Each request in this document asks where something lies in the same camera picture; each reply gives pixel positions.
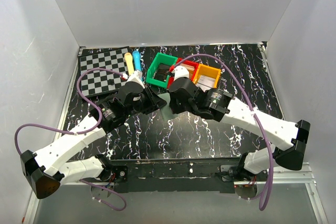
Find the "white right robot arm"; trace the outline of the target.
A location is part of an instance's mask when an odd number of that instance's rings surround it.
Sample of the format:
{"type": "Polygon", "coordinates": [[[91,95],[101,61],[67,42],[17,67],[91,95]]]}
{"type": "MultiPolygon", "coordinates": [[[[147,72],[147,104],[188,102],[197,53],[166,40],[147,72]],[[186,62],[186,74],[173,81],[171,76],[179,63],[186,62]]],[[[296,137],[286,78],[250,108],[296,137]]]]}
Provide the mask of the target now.
{"type": "Polygon", "coordinates": [[[206,120],[242,128],[270,142],[270,147],[242,156],[237,168],[242,180],[251,180],[262,170],[269,169],[270,161],[288,170],[301,170],[310,132],[309,122],[288,122],[251,110],[232,94],[218,88],[203,91],[186,77],[173,81],[168,92],[173,114],[187,111],[206,120]]]}

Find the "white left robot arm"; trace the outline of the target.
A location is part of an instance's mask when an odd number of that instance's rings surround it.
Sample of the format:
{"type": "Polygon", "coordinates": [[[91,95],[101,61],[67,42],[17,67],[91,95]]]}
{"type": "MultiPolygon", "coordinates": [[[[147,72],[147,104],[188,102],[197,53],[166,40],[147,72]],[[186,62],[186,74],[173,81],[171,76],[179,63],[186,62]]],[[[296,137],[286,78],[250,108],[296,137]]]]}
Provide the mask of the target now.
{"type": "Polygon", "coordinates": [[[148,86],[127,82],[118,91],[98,103],[74,127],[50,145],[35,152],[27,150],[20,156],[23,173],[38,199],[52,195],[60,186],[94,178],[107,182],[121,170],[102,154],[81,161],[70,159],[94,141],[122,126],[131,116],[149,114],[163,108],[167,102],[148,86]]]}

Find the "mint green card holder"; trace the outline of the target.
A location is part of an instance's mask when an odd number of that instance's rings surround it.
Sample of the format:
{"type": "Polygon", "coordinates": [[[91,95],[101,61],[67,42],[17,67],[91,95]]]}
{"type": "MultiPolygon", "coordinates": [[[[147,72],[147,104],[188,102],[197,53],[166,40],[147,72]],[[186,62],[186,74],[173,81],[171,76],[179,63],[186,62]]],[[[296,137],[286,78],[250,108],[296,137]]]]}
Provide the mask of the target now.
{"type": "Polygon", "coordinates": [[[168,121],[168,120],[172,120],[172,119],[176,118],[177,114],[173,114],[172,110],[170,108],[170,100],[171,99],[170,99],[169,93],[159,94],[159,97],[162,98],[166,102],[166,105],[163,108],[160,109],[162,119],[164,121],[168,121]]]}

